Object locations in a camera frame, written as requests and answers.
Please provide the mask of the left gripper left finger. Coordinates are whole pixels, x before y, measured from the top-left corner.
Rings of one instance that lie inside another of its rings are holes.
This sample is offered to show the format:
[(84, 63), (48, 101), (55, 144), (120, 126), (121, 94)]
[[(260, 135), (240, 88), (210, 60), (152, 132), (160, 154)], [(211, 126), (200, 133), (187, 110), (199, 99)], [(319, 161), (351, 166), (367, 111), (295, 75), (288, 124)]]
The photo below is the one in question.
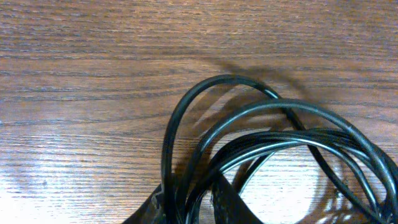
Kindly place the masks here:
[(147, 200), (122, 224), (164, 224), (164, 191), (162, 185), (150, 194)]

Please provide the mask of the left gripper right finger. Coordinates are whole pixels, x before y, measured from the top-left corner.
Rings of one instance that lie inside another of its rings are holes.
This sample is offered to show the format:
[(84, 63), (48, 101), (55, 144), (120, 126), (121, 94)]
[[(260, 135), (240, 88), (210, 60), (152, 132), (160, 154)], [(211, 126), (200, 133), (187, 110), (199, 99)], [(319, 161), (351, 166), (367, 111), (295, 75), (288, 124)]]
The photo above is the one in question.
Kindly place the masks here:
[(217, 224), (262, 224), (223, 175), (212, 186), (212, 202)]

